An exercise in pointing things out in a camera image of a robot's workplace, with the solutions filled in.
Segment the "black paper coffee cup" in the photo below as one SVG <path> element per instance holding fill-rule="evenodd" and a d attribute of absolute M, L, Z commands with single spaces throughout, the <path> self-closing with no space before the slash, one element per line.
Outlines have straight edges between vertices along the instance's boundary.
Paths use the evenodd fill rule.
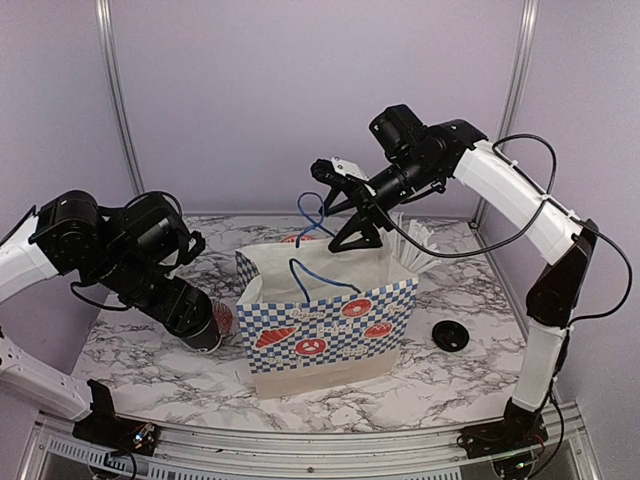
<path fill-rule="evenodd" d="M 180 338 L 189 349 L 200 354 L 210 354 L 218 349 L 222 342 L 217 322 L 210 320 L 205 326 L 193 334 Z"/>

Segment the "blue checkered paper bag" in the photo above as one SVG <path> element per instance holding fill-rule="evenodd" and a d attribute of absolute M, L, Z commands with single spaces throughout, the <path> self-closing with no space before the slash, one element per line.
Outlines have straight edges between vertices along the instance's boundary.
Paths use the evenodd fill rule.
<path fill-rule="evenodd" d="M 388 243 L 331 253 L 331 239 L 235 252 L 239 332 L 261 399 L 371 380 L 399 357 L 416 273 Z"/>

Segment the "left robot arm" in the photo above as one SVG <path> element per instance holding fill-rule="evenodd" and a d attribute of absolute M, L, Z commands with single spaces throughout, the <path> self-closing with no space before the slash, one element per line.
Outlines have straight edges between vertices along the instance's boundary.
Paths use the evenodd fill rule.
<path fill-rule="evenodd" d="M 68 191 L 31 208 L 1 241 L 1 298 L 76 272 L 70 290 L 96 284 L 116 293 L 116 311 L 136 309 L 199 353 L 221 343 L 211 299 L 175 275 L 204 250 L 202 234 L 183 221 L 176 197 L 143 193 L 119 208 Z"/>

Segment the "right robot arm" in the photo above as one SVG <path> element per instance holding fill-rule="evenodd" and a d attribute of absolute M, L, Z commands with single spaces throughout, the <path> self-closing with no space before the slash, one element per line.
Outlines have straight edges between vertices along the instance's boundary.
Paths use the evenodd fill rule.
<path fill-rule="evenodd" d="M 500 142 L 470 123 L 456 119 L 427 126 L 405 104 L 375 117 L 370 132 L 390 165 L 372 178 L 341 160 L 318 159 L 312 177 L 329 186 L 321 211 L 355 214 L 329 245 L 333 253 L 378 248 L 379 231 L 402 229 L 390 209 L 434 192 L 455 179 L 496 208 L 537 248 L 546 266 L 529 290 L 527 346 L 514 393 L 500 420 L 466 427 L 466 449 L 516 448 L 545 436 L 542 410 L 562 369 L 573 311 L 597 241 L 606 237 L 592 220 L 582 220 L 557 202 L 551 187 L 540 187 L 499 149 Z"/>

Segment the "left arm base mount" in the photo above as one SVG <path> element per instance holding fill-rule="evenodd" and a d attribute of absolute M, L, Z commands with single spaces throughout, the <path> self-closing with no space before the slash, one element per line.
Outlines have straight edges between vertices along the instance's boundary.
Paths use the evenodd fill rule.
<path fill-rule="evenodd" d="M 89 413 L 74 423 L 74 438 L 110 447 L 118 452 L 151 457 L 156 449 L 159 427 L 152 422 L 118 416 L 110 390 L 96 380 L 88 380 L 91 392 Z"/>

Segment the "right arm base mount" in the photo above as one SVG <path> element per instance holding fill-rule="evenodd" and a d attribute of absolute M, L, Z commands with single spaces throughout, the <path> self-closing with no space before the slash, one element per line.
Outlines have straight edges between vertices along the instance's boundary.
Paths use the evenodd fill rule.
<path fill-rule="evenodd" d="M 457 438 L 457 445 L 465 450 L 468 459 L 475 459 L 541 445 L 548 438 L 540 419 L 532 425 L 502 419 L 464 427 Z"/>

